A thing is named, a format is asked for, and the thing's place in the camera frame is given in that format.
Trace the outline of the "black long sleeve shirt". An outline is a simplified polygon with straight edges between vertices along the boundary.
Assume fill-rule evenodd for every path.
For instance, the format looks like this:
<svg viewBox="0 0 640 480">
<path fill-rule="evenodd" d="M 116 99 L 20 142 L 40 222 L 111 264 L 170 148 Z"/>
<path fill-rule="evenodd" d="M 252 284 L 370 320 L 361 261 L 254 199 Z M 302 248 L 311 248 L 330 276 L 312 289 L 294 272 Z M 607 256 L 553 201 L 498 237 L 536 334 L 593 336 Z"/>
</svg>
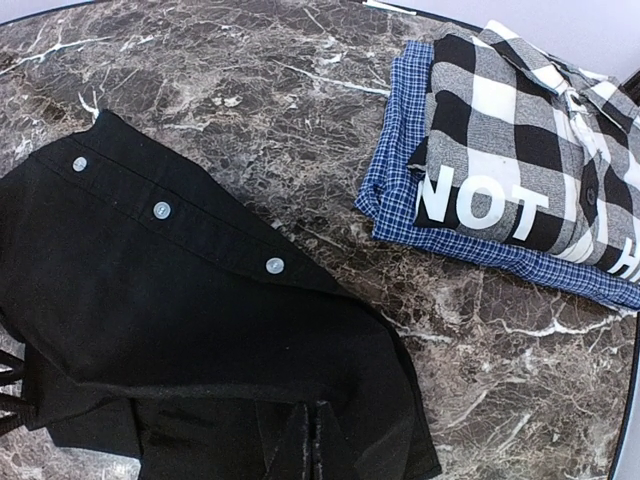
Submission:
<svg viewBox="0 0 640 480">
<path fill-rule="evenodd" d="M 1 181 L 3 433 L 143 479 L 431 479 L 390 323 L 200 166 L 110 111 Z"/>
</svg>

